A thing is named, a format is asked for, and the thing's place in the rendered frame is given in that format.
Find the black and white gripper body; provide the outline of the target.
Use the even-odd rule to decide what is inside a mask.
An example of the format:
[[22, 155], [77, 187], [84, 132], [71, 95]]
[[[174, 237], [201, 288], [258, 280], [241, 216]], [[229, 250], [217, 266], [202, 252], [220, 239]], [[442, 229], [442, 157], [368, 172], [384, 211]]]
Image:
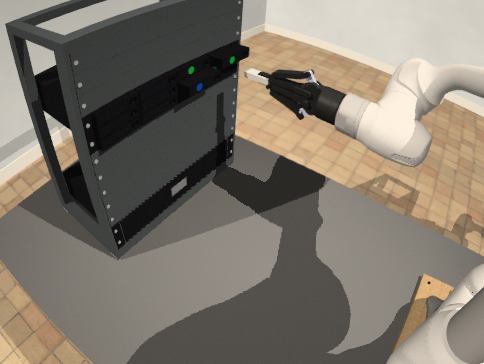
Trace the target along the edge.
[[[302, 108], [308, 115], [315, 115], [315, 117], [334, 125], [337, 109], [346, 96], [346, 94], [337, 91], [333, 88], [322, 85], [319, 81], [308, 82], [301, 85], [299, 88], [311, 92], [312, 96], [307, 98], [298, 94], [298, 97], [308, 101], [309, 107]], [[319, 94], [319, 95], [318, 95]], [[316, 102], [316, 107], [314, 107]]]

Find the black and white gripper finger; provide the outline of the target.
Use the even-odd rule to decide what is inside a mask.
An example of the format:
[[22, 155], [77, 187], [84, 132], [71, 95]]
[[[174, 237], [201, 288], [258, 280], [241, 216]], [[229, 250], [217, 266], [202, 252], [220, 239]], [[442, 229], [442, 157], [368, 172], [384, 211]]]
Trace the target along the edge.
[[[274, 97], [276, 100], [278, 100], [280, 103], [282, 103], [284, 106], [286, 106], [288, 109], [290, 109], [292, 112], [294, 112], [299, 120], [302, 120], [304, 117], [306, 117], [308, 115], [306, 113], [306, 111], [304, 111], [302, 106], [307, 108], [307, 107], [310, 106], [310, 103], [308, 101], [298, 97], [298, 93], [295, 93], [292, 90], [274, 85], [274, 84], [269, 83], [269, 82], [261, 81], [259, 79], [253, 78], [253, 77], [245, 75], [245, 74], [244, 74], [244, 77], [251, 79], [251, 80], [254, 80], [254, 81], [256, 81], [260, 84], [265, 85], [267, 89], [270, 89], [270, 95], [272, 97]], [[279, 94], [279, 96], [278, 96], [278, 94]]]
[[[300, 89], [299, 87], [304, 83], [298, 83], [289, 79], [304, 79], [305, 81], [316, 82], [313, 74], [314, 70], [310, 69], [307, 71], [294, 71], [294, 70], [276, 70], [272, 74], [266, 72], [261, 72], [256, 69], [250, 68], [244, 71], [245, 75], [251, 76], [253, 78], [259, 79], [264, 82], [269, 82], [289, 90], [294, 91], [304, 97], [311, 97], [312, 94], [309, 91]], [[286, 79], [288, 78], [288, 79]], [[317, 83], [318, 84], [318, 83]], [[319, 84], [318, 84], [319, 85]]]

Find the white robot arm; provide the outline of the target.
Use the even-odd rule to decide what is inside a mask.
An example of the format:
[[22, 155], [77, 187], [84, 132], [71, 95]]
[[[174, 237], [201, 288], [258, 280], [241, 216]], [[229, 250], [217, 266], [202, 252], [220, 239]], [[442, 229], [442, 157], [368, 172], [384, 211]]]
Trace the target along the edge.
[[[420, 119], [454, 90], [484, 99], [484, 67], [434, 67], [424, 59], [410, 58], [395, 70], [377, 104], [348, 93], [337, 109], [335, 129], [381, 157], [417, 167], [432, 143]], [[386, 364], [484, 364], [484, 263], [457, 286], [445, 300], [428, 297], [426, 320]]]

